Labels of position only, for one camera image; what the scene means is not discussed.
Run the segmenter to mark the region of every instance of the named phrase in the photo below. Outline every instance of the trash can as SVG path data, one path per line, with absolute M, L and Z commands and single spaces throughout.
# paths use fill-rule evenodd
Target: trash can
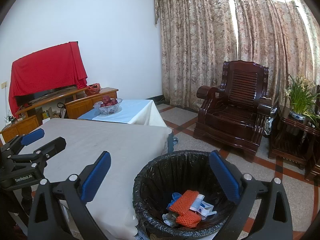
M 139 220 L 157 237 L 198 239 L 218 231 L 235 204 L 229 201 L 209 165 L 209 152 L 176 151 L 149 162 L 137 175 L 133 187 L 133 206 Z M 204 201 L 214 205 L 217 214 L 208 216 L 195 228 L 171 228 L 163 222 L 173 192 L 196 190 Z

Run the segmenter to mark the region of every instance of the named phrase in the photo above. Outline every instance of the terrazzo floor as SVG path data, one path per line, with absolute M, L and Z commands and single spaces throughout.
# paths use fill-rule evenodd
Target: terrazzo floor
M 196 126 L 197 113 L 166 104 L 160 104 L 157 108 L 167 126 L 172 128 L 174 135 L 179 139 L 179 143 L 174 146 L 175 151 L 199 150 L 211 152 L 218 150 L 221 156 L 235 164 L 242 173 L 250 173 L 255 179 L 271 181 L 274 177 L 280 178 L 290 205 L 293 239 L 300 239 L 320 208 L 320 188 L 313 181 L 304 179 L 304 170 L 300 170 L 293 163 L 282 158 L 269 159 L 268 138 L 262 137 L 254 162 L 249 163 L 244 160 L 240 150 L 206 138 L 194 139 L 193 131 Z M 248 235 L 259 206 L 260 200 L 256 200 L 238 239 Z

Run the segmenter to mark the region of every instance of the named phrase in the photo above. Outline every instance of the television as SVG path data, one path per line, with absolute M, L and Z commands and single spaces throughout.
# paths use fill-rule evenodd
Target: television
M 41 91 L 41 92 L 29 94 L 29 95 L 24 95 L 24 96 L 15 96 L 15 99 L 17 101 L 18 106 L 23 106 L 24 104 L 34 103 L 35 101 L 50 97 L 55 92 L 61 91 L 63 89 L 69 88 L 69 87 L 72 87 L 72 86 L 54 88 L 54 89 L 45 90 L 45 91 Z

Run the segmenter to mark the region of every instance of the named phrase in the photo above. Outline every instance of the blue and white pot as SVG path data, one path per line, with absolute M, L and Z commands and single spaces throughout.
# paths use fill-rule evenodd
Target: blue and white pot
M 292 110 L 290 110 L 290 115 L 291 115 L 294 119 L 296 119 L 296 120 L 298 120 L 298 121 L 303 121 L 303 120 L 306 118 L 304 115 L 302 115 L 302 114 L 297 114 L 296 112 L 294 112 L 294 111 L 292 111 Z

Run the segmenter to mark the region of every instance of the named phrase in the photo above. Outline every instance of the wall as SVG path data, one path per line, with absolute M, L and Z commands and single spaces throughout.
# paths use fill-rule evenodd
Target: wall
M 34 51 L 79 41 L 88 84 L 119 97 L 162 94 L 161 42 L 154 0 L 16 0 L 0 25 L 0 129 L 12 62 Z

